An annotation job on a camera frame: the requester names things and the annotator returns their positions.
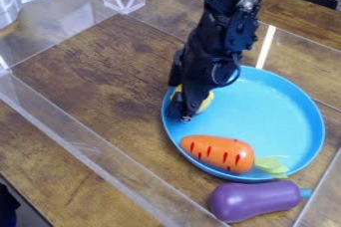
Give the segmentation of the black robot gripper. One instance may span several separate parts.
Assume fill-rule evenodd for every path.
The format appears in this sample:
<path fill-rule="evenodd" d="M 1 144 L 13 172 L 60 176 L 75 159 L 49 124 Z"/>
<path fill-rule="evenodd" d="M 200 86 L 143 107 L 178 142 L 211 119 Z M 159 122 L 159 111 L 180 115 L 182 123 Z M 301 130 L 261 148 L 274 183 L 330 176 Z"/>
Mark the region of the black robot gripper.
<path fill-rule="evenodd" d="M 191 121 L 208 92 L 237 80 L 241 57 L 241 51 L 230 51 L 199 35 L 188 36 L 171 63 L 168 84 L 171 87 L 182 84 L 182 90 L 170 96 L 167 117 Z"/>

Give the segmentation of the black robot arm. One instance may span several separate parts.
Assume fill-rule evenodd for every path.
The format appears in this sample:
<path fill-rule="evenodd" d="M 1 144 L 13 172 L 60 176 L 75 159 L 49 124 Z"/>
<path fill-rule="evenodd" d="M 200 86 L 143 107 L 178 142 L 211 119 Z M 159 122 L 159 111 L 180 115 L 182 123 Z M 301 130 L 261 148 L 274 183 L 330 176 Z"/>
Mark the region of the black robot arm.
<path fill-rule="evenodd" d="M 242 52 L 257 41 L 262 0 L 202 1 L 199 22 L 174 54 L 170 69 L 170 85 L 176 91 L 167 115 L 183 121 L 199 113 L 212 90 L 235 82 Z"/>

